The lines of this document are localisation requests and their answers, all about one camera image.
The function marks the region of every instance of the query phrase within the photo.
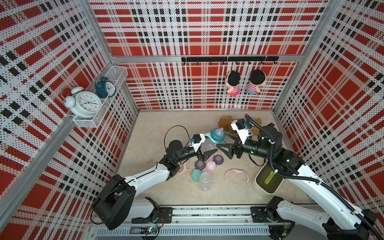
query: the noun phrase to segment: striped shirt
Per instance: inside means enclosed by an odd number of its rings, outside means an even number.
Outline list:
[[[247,88],[253,92],[260,92],[260,89],[251,82],[248,83]]]
[[[237,94],[239,94],[239,92],[240,92],[240,87],[237,85],[237,86],[233,87],[233,90],[232,90],[232,92],[229,93],[229,95],[231,97],[234,97]]]

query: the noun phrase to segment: white wire basket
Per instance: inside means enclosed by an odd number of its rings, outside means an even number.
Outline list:
[[[111,81],[115,88],[116,88],[116,94],[112,97],[107,98],[100,98],[101,99],[101,108],[99,111],[95,114],[92,118],[82,118],[79,116],[76,116],[73,121],[76,123],[79,127],[90,127],[90,128],[98,128],[103,121],[105,115],[108,112],[108,109],[110,108],[113,100],[115,99],[116,95],[118,94],[118,91],[121,87],[121,84],[125,81],[128,72],[126,67],[121,66],[109,66],[106,67],[106,69],[103,71],[107,73],[104,75],[108,78],[109,81]]]

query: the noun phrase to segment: wire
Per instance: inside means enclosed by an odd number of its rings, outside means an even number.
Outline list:
[[[94,212],[93,209],[94,209],[94,208],[95,208],[101,201],[103,201],[109,194],[111,194],[111,193],[113,193],[113,192],[116,192],[119,188],[121,188],[121,187],[123,187],[123,186],[124,186],[124,184],[123,184],[123,185],[120,185],[120,186],[116,186],[116,187],[114,187],[110,193],[108,193],[107,195],[105,195],[102,199],[98,200],[98,202],[97,202],[97,203],[95,204],[95,206],[92,208],[91,216],[89,217],[89,219],[91,220],[92,223],[94,223],[94,224],[96,224],[96,225],[100,225],[100,224],[103,223],[103,222],[101,222],[101,223],[96,223],[96,222],[94,222],[94,221],[92,220],[92,213]]]
[[[147,174],[149,174],[149,173],[151,173],[151,172],[154,172],[155,169],[152,170],[152,171],[150,171],[150,172],[147,172],[147,173],[145,173],[145,174],[143,174],[143,175],[141,175],[141,176],[138,176],[137,178],[133,178],[133,179],[129,180],[129,181],[127,182],[127,184],[130,183],[130,182],[132,182],[132,181],[135,180],[135,179],[138,179],[138,178],[140,178],[140,177],[142,177],[142,176],[144,176],[144,175],[147,175]],[[125,185],[122,184],[122,185],[118,185],[118,186],[114,187],[114,188],[112,189],[111,192],[109,192],[107,195],[105,195],[102,199],[100,199],[100,200],[95,204],[95,206],[92,208],[91,216],[89,217],[89,219],[91,220],[92,223],[94,223],[94,224],[96,224],[96,225],[100,225],[100,224],[103,223],[103,222],[101,222],[101,223],[96,223],[96,222],[94,222],[94,221],[92,220],[92,213],[94,212],[93,209],[94,209],[94,208],[95,208],[101,201],[103,201],[106,197],[108,197],[109,194],[116,192],[119,188],[122,188],[122,187],[124,187],[124,186],[125,186]]]
[[[283,227],[283,232],[281,233],[281,237],[279,237],[278,239],[279,240],[283,240],[286,236],[288,236],[292,229],[294,228],[295,226],[295,222],[294,221],[290,221],[291,222],[291,225],[290,227],[288,228],[288,230],[286,231],[286,228],[285,228],[285,220],[283,219],[283,225],[273,225],[273,226],[270,226],[270,228],[281,228]]]
[[[160,229],[164,226],[164,216],[163,215],[161,215],[161,214],[159,214],[159,216],[161,216],[161,218],[162,218],[162,225],[161,225],[161,227],[159,227],[158,225],[157,225],[157,223],[155,223],[155,222],[148,222],[148,221],[145,221],[145,219],[144,218],[139,218],[140,220],[142,220],[142,221],[144,221],[144,222],[147,222],[147,223],[154,223],[156,226],[157,226],[157,233],[156,233],[156,236],[155,236],[155,238],[157,238],[158,237],[158,235],[159,235],[159,232],[160,232]],[[145,235],[145,237],[143,238],[143,240],[146,240],[146,237],[148,236],[148,234],[150,234],[151,232],[148,232],[146,235]]]
[[[245,118],[252,123],[253,126],[257,127],[258,129],[260,129],[260,131],[262,131],[263,133],[265,133],[266,135],[268,135],[270,137],[270,140],[272,142],[275,141],[275,139],[273,138],[273,136],[268,133],[267,131],[265,131],[259,124],[257,124],[248,114],[245,114]],[[273,165],[273,153],[275,151],[275,144],[270,144],[270,152],[269,152],[269,158],[268,158],[268,163],[272,169],[272,171],[275,171],[275,166]],[[283,178],[288,178],[288,179],[294,179],[294,180],[306,180],[306,181],[312,181],[312,182],[315,182],[315,183],[320,183],[320,180],[318,179],[314,179],[314,178],[311,178],[311,177],[301,177],[301,176],[288,176],[288,175],[284,175],[284,174],[280,174],[279,172],[276,172],[276,175],[280,176],[280,177],[283,177]],[[337,193],[332,187],[330,187],[329,185],[327,185],[325,182],[322,182],[320,184],[321,186],[323,186],[324,188],[326,188],[328,191],[330,191],[335,197],[337,197],[351,212],[355,211],[355,208],[352,207],[349,202],[343,198],[339,193]],[[380,233],[376,230],[376,228],[370,224],[361,214],[356,214],[356,216],[363,222],[365,223],[365,225],[367,225],[367,227],[374,233],[374,235],[379,239],[379,240],[384,240],[384,238],[380,235]]]
[[[366,220],[361,214],[356,214],[356,216],[363,222],[367,227],[373,232],[373,234],[377,237],[378,240],[383,240],[383,237],[380,235],[380,233],[376,230],[376,228],[368,221]]]
[[[91,216],[89,217],[89,219],[91,220],[92,223],[94,223],[94,224],[96,224],[96,225],[100,225],[100,224],[103,223],[103,222],[101,222],[101,223],[96,223],[96,222],[94,222],[94,221],[92,220],[92,214],[93,214],[93,209],[92,209],[92,212],[91,212]]]
[[[167,149],[167,147],[166,147],[166,136],[167,136],[167,133],[168,133],[172,128],[174,128],[174,127],[182,127],[182,128],[184,128],[185,131],[187,132],[187,135],[188,135],[188,141],[191,139],[191,138],[189,137],[188,130],[187,130],[184,126],[181,126],[181,125],[175,125],[175,126],[171,127],[170,129],[168,129],[168,131],[167,131],[166,134],[164,135],[164,148],[165,148],[165,149]]]
[[[264,166],[264,164],[265,164],[265,162],[266,162],[266,159],[264,159],[263,164],[262,164],[262,165],[259,165],[259,164],[255,163],[255,161],[251,158],[251,155],[250,155],[250,154],[248,154],[248,156],[249,156],[249,159],[250,159],[256,166],[262,167],[262,166]]]

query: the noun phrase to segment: white cable clip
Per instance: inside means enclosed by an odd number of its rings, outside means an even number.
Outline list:
[[[323,182],[323,180],[321,178],[318,178],[317,180],[319,180],[318,183],[316,183],[317,185],[321,185],[321,183]]]
[[[353,212],[351,211],[351,213],[355,215],[360,214],[360,212],[357,209],[355,209]]]
[[[250,129],[247,128],[247,130],[248,130],[248,136],[252,136],[252,129],[253,129],[253,126],[252,126]]]

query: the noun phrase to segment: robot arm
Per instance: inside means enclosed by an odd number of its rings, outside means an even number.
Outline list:
[[[194,156],[202,161],[208,160],[217,149],[202,152],[200,145],[204,141],[203,134],[195,134],[191,145],[185,148],[179,140],[173,140],[166,149],[166,155],[155,167],[125,178],[120,175],[113,176],[93,201],[93,211],[109,230],[118,227],[127,217],[143,217],[153,222],[157,218],[159,206],[151,198],[135,197],[153,185],[175,176],[180,169],[179,162]]]
[[[260,129],[258,141],[252,140],[251,124]],[[374,225],[376,215],[371,210],[361,210],[344,199],[326,185],[305,164],[304,160],[282,148],[282,135],[274,128],[274,124],[261,127],[246,114],[245,119],[235,120],[231,126],[237,132],[237,136],[228,136],[235,142],[217,144],[224,154],[230,159],[234,155],[240,158],[243,153],[268,159],[268,164],[275,174],[300,187],[326,211],[317,213],[275,196],[266,206],[267,215],[271,221],[277,220],[279,215],[283,219],[314,229],[328,239],[367,239],[369,237],[368,230],[372,230],[371,226]]]

